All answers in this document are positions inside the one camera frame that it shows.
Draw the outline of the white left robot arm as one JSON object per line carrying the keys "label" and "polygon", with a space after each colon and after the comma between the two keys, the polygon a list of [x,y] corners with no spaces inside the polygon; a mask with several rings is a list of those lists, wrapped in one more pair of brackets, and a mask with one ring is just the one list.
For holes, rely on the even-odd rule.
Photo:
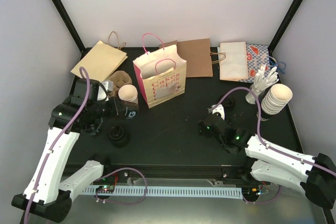
{"label": "white left robot arm", "polygon": [[72,94],[56,106],[48,123],[47,140],[36,171],[23,193],[15,195],[12,206],[29,214],[60,223],[73,201],[91,183],[108,181],[113,174],[111,159],[92,155],[81,169],[62,181],[69,154],[81,133],[95,135],[105,118],[131,119],[136,116],[137,100],[109,97],[108,83],[78,79]]}

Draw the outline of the cake print paper bag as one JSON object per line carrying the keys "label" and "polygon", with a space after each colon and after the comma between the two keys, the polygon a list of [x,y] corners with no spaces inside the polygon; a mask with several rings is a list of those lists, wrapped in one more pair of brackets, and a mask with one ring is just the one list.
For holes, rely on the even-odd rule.
{"label": "cake print paper bag", "polygon": [[144,54],[133,60],[134,72],[141,94],[152,108],[185,92],[187,61],[173,44]]}

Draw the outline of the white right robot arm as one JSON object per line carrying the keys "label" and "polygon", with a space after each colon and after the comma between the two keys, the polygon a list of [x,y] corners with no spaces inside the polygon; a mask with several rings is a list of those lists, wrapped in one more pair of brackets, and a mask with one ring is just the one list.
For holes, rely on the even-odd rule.
{"label": "white right robot arm", "polygon": [[321,208],[334,207],[335,163],[329,156],[291,151],[245,129],[233,128],[219,113],[200,120],[198,130],[206,138],[215,138],[228,153],[245,153],[251,165],[238,171],[243,183],[271,182],[302,193]]}

